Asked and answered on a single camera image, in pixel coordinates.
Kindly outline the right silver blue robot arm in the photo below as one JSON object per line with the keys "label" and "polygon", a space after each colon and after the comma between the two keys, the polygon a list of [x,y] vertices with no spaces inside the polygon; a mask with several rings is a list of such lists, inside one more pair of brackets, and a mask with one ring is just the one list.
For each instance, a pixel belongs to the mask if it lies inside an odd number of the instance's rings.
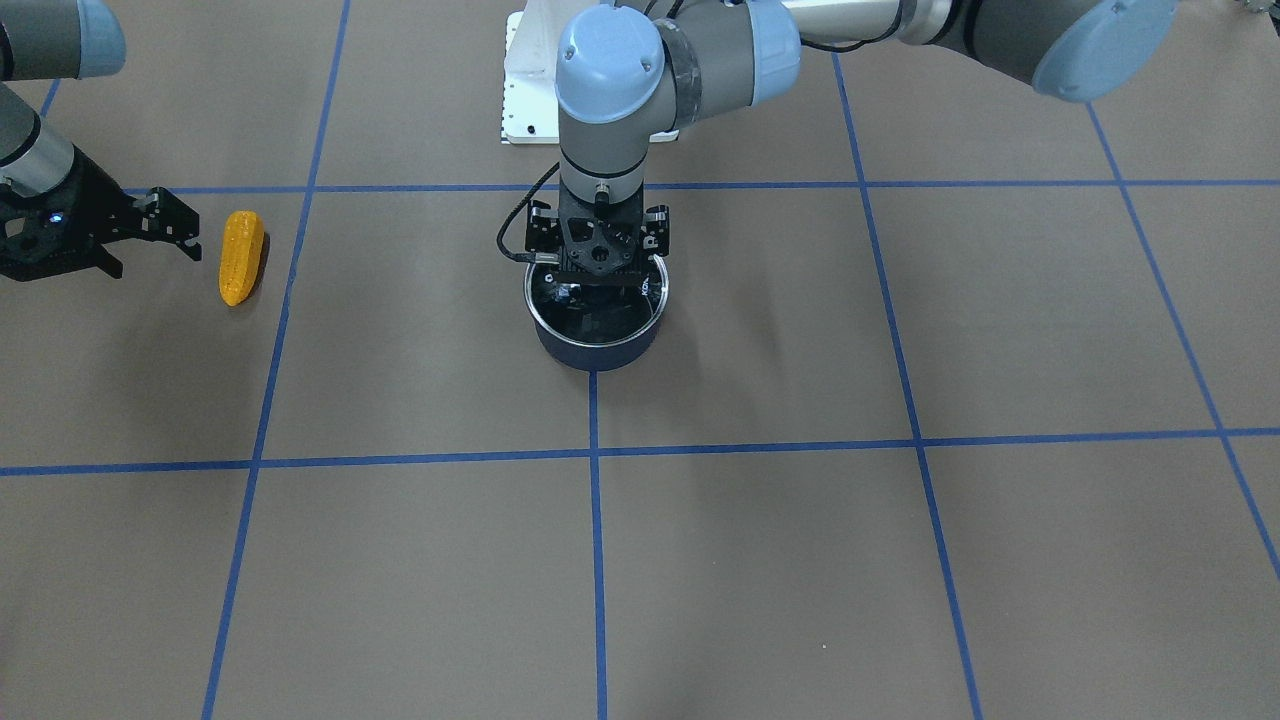
{"label": "right silver blue robot arm", "polygon": [[127,41],[105,1],[1,4],[1,273],[31,282],[86,269],[111,278],[120,240],[169,243],[200,261],[200,215],[170,190],[136,197],[36,108],[13,82],[114,76]]}

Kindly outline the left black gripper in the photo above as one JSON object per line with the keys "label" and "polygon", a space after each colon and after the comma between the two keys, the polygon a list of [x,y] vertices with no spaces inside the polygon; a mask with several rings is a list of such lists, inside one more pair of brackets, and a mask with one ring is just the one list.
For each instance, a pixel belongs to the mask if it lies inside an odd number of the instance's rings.
{"label": "left black gripper", "polygon": [[669,254],[671,211],[644,208],[644,190],[598,205],[570,191],[559,206],[532,200],[527,209],[527,254],[549,277],[571,284],[641,284]]}

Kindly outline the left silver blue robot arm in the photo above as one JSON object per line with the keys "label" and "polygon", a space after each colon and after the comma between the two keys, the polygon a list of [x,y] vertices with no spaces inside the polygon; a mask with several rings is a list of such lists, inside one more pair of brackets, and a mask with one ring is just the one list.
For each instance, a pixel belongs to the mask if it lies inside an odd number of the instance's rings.
{"label": "left silver blue robot arm", "polygon": [[669,251],[644,205],[652,137],[788,92],[803,53],[883,41],[940,46],[1044,96],[1089,102],[1129,81],[1171,29],[1175,1],[531,1],[506,60],[556,102],[559,206],[532,197],[508,259],[553,281],[637,284]]}

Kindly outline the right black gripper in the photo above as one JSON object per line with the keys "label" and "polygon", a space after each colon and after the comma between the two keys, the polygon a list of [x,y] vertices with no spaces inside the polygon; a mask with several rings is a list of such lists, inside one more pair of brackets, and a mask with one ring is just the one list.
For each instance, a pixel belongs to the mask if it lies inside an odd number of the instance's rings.
{"label": "right black gripper", "polygon": [[81,150],[68,177],[46,193],[23,199],[3,191],[3,224],[20,222],[14,234],[3,231],[1,274],[18,282],[40,281],[86,269],[114,279],[123,264],[105,245],[120,238],[128,214],[128,236],[169,243],[200,263],[200,215],[170,190],[152,187],[134,199]]}

